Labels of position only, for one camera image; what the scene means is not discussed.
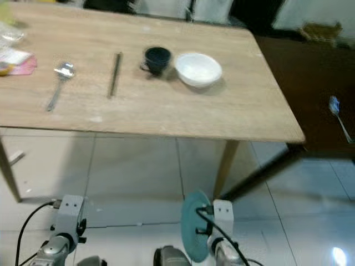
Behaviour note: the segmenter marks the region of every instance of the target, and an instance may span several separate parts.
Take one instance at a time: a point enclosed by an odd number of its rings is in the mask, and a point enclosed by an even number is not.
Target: metal spoon
[[[332,114],[335,115],[338,118],[338,121],[339,121],[340,125],[342,126],[342,129],[343,129],[343,132],[345,134],[345,137],[346,137],[347,141],[349,143],[355,142],[355,140],[350,137],[350,135],[349,135],[348,131],[346,130],[342,120],[339,117],[340,102],[335,96],[331,96],[331,98],[329,100],[329,109],[332,112]]]
[[[61,63],[61,65],[59,66],[58,69],[57,68],[54,69],[54,71],[58,73],[59,81],[58,81],[57,89],[52,97],[52,100],[48,104],[48,107],[47,107],[48,112],[50,112],[54,109],[57,99],[59,97],[60,90],[62,89],[63,83],[66,82],[67,80],[71,79],[74,76],[74,66],[71,63],[64,62],[64,63]]]

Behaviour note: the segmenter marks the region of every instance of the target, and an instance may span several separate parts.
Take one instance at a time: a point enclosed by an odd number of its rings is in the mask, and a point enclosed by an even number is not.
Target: white tile floor
[[[0,134],[9,155],[26,153],[13,166],[23,203],[14,203],[0,176],[1,266],[13,265],[26,216],[41,202],[65,194],[87,196],[84,216],[91,227],[87,243],[66,265],[90,255],[109,265],[151,265],[158,247],[184,250],[179,224],[184,195],[200,189],[212,196],[225,144],[43,130],[0,129]],[[242,143],[224,190],[284,148]],[[234,203],[234,237],[247,257],[264,265],[336,265],[334,247],[347,255],[345,265],[355,265],[354,198],[351,161],[302,160]],[[49,208],[34,216],[21,260],[48,238],[54,217]]]

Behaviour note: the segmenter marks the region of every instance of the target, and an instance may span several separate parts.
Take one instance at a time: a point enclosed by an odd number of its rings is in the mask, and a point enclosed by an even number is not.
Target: dark blue cup
[[[145,51],[144,57],[145,62],[140,68],[160,76],[169,65],[171,53],[163,47],[151,47]]]

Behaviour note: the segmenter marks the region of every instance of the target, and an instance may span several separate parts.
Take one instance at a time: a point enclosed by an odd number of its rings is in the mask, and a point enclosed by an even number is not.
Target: white wall
[[[229,10],[232,4],[233,0],[197,0],[194,19],[221,24],[228,23]]]
[[[297,29],[305,22],[343,27],[340,36],[355,38],[355,0],[285,0],[274,22],[275,29]]]
[[[136,12],[169,18],[185,18],[189,0],[136,0]]]

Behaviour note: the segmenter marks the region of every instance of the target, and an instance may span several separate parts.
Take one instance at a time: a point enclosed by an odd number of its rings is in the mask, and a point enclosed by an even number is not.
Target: table top
[[[305,148],[332,156],[355,156],[337,118],[329,110],[340,100],[340,117],[355,133],[355,51],[329,45],[256,37],[295,117],[305,133]]]
[[[0,83],[0,126],[117,132],[234,140],[302,142],[303,132],[253,35],[244,29],[86,11],[49,4],[12,3],[32,52],[31,76]],[[139,69],[143,51],[158,45],[174,57],[199,52],[215,58],[222,79],[192,89],[173,67],[161,78]],[[107,99],[115,54],[122,52],[117,95]],[[60,62],[74,64],[53,112]]]

